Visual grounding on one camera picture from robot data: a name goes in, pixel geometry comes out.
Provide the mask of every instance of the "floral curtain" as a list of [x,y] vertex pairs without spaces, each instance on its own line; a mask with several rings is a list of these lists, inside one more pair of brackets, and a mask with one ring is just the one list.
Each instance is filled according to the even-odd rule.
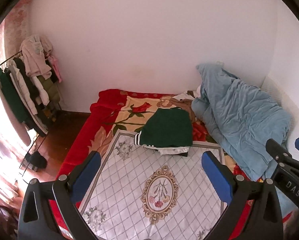
[[[30,35],[30,2],[20,0],[0,25],[0,63],[17,53],[22,41]],[[11,203],[18,196],[14,182],[19,163],[27,150],[28,147],[15,132],[0,100],[0,199],[6,203]]]

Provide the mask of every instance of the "brown floor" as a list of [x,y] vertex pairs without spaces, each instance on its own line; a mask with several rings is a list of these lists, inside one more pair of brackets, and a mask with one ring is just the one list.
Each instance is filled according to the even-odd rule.
[[[61,164],[89,115],[88,113],[61,112],[40,148],[36,149],[48,161],[46,169],[38,172],[27,169],[23,179],[18,179],[18,193],[22,199],[27,183],[31,179],[37,178],[40,182],[55,180]],[[43,138],[37,139],[36,147],[42,140]]]

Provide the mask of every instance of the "silver screw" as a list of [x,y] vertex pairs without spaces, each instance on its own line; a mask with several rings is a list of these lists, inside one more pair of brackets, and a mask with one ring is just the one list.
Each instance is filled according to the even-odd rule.
[[65,174],[62,174],[61,176],[58,177],[58,180],[64,181],[67,179],[67,176]]
[[272,179],[266,179],[267,184],[273,184],[273,180]]
[[243,181],[244,180],[244,177],[242,175],[236,175],[236,179],[238,181]]
[[31,179],[30,180],[30,184],[32,184],[32,185],[35,184],[36,182],[37,182],[37,179]]

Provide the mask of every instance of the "blue comforter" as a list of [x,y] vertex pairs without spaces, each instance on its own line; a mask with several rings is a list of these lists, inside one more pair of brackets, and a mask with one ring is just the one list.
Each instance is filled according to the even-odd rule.
[[219,65],[196,68],[202,76],[201,98],[192,102],[196,117],[251,180],[270,177],[277,163],[265,144],[270,138],[280,144],[286,139],[290,115],[269,94]]

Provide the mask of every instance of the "clothing rack rod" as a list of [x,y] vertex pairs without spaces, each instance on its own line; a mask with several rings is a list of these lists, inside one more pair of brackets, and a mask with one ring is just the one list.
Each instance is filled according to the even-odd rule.
[[9,57],[7,60],[5,60],[4,62],[2,62],[0,64],[0,66],[2,66],[5,62],[7,62],[8,60],[10,60],[11,58],[15,57],[17,54],[21,53],[22,51],[20,50],[19,52],[15,53],[13,56]]

